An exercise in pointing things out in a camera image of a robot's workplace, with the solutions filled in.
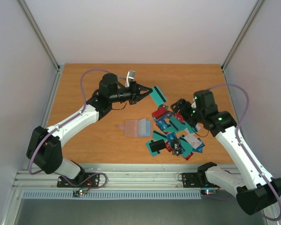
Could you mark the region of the teal card with black stripe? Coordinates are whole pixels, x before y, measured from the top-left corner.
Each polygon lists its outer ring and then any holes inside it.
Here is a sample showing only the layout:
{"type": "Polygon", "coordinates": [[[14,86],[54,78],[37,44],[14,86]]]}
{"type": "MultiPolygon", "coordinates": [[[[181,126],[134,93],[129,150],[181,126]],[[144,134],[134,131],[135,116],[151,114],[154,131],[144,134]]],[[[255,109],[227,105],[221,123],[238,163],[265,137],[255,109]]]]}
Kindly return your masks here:
{"type": "Polygon", "coordinates": [[[158,86],[154,86],[152,88],[152,92],[150,93],[151,98],[157,106],[163,105],[167,102],[166,96],[162,93],[158,86]]]}

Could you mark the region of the pink leather card holder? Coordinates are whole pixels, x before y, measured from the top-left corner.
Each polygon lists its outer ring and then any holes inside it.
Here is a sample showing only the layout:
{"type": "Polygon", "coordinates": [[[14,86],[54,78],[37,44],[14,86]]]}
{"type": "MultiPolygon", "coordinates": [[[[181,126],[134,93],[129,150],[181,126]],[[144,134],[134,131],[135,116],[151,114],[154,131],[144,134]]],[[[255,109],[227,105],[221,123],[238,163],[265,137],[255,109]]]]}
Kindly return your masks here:
{"type": "Polygon", "coordinates": [[[117,128],[124,131],[126,137],[150,137],[152,136],[151,120],[146,118],[139,120],[125,120],[124,125],[117,125],[117,128]]]}

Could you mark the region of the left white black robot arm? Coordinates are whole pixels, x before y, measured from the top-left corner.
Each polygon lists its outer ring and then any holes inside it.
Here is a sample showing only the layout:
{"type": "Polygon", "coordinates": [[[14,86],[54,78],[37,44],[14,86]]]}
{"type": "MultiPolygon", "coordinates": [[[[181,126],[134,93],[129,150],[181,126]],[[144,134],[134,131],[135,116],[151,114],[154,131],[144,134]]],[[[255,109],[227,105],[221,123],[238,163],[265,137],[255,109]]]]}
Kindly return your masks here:
{"type": "Polygon", "coordinates": [[[31,135],[26,156],[30,160],[28,171],[31,175],[32,165],[39,167],[46,174],[56,173],[69,185],[79,187],[87,181],[84,169],[62,155],[62,147],[87,126],[98,122],[106,116],[114,103],[134,105],[149,94],[152,89],[130,81],[124,86],[113,73],[103,75],[99,87],[90,99],[84,99],[83,106],[66,119],[48,128],[36,127],[31,135]]]}

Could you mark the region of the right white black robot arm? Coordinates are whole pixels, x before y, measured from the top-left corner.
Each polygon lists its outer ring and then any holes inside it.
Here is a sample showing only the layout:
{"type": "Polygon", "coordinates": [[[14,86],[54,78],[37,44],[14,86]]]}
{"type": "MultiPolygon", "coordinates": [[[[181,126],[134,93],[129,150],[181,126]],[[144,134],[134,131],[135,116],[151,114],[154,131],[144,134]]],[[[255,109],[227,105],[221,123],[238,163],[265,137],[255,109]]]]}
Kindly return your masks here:
{"type": "Polygon", "coordinates": [[[198,167],[197,180],[207,186],[217,185],[233,197],[248,215],[253,215],[277,203],[281,213],[281,178],[273,175],[258,161],[239,132],[228,111],[220,112],[210,90],[194,93],[193,102],[180,99],[171,105],[190,126],[201,123],[225,148],[241,174],[238,179],[221,169],[216,163],[209,162],[198,167]]]}

